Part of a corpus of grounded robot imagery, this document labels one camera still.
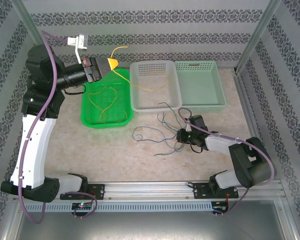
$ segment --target beige marble floor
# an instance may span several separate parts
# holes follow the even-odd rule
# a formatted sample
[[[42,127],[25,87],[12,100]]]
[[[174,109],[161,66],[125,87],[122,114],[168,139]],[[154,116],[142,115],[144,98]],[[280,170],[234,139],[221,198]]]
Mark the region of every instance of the beige marble floor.
[[[232,74],[219,70],[227,107],[221,112],[202,114],[210,131],[248,138],[249,131],[239,101]],[[157,120],[157,114],[134,113],[125,127],[93,129],[80,120],[81,96],[65,96],[59,119],[51,134],[45,162],[46,176],[78,173],[96,182],[127,181],[195,181],[208,180],[215,173],[232,169],[229,156],[204,151],[197,154],[186,145],[182,152],[168,156],[154,156],[171,151],[167,145],[154,142],[136,142],[132,138],[135,127],[143,125],[158,128],[173,136]],[[167,114],[169,123],[177,126],[173,113]],[[161,140],[158,132],[139,129],[144,138]]]

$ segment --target striped wall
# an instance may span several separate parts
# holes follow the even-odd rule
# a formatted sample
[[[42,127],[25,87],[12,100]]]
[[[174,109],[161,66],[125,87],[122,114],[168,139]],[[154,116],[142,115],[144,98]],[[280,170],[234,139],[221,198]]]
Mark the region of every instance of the striped wall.
[[[300,0],[283,0],[241,78],[300,232]]]
[[[0,0],[0,185],[10,178],[18,158],[21,101],[28,77],[25,61],[33,44],[11,2]],[[0,226],[10,200],[8,194],[0,192]]]
[[[89,35],[82,54],[115,57],[120,67],[144,60],[216,60],[235,67],[269,0],[24,0],[40,30],[62,38]],[[55,41],[74,63],[74,48]]]

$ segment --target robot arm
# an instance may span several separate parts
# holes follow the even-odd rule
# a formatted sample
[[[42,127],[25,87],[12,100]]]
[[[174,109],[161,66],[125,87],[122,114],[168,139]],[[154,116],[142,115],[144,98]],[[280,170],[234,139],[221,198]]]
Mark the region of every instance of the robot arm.
[[[88,179],[78,174],[69,173],[58,178],[45,177],[44,174],[49,138],[65,99],[62,90],[99,81],[118,65],[118,61],[112,58],[84,57],[81,64],[77,63],[65,67],[64,63],[54,53],[53,57],[57,67],[56,91],[45,113],[35,125],[28,141],[22,174],[22,196],[45,203],[53,201],[60,194],[86,192],[88,185]],[[18,195],[19,165],[24,142],[52,87],[53,70],[44,45],[37,45],[28,52],[26,67],[30,75],[21,110],[23,127],[18,160],[10,180],[1,184],[2,192],[13,195]]]
[[[201,115],[191,116],[188,121],[208,131]],[[217,173],[209,179],[209,186],[213,193],[236,186],[243,186],[248,189],[271,177],[271,169],[265,158],[241,142],[209,135],[193,127],[188,128],[188,131],[184,128],[180,129],[177,133],[177,141],[190,144],[191,148],[193,145],[198,146],[201,148],[201,152],[203,150],[216,151],[231,156],[234,170]],[[269,157],[265,147],[257,137],[251,137],[246,142],[256,146]]]

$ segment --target green basket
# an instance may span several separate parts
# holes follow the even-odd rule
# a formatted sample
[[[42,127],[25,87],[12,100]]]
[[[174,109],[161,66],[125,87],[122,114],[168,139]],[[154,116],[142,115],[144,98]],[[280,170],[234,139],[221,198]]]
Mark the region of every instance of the green basket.
[[[176,61],[174,64],[183,107],[219,112],[227,106],[215,61]]]
[[[130,79],[127,70],[116,68],[115,71]],[[81,121],[85,126],[96,129],[123,127],[132,119],[130,84],[122,77],[110,72],[100,81],[84,85]]]

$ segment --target white basket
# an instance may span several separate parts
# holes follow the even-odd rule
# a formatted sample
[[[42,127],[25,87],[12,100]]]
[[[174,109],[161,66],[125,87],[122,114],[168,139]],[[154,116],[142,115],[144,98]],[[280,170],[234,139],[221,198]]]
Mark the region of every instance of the white basket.
[[[136,112],[169,111],[166,104],[159,104],[162,102],[167,103],[173,110],[182,106],[176,66],[172,61],[134,62],[130,65],[130,82],[146,89],[158,89],[166,84],[156,91],[148,91],[131,85],[131,107]]]

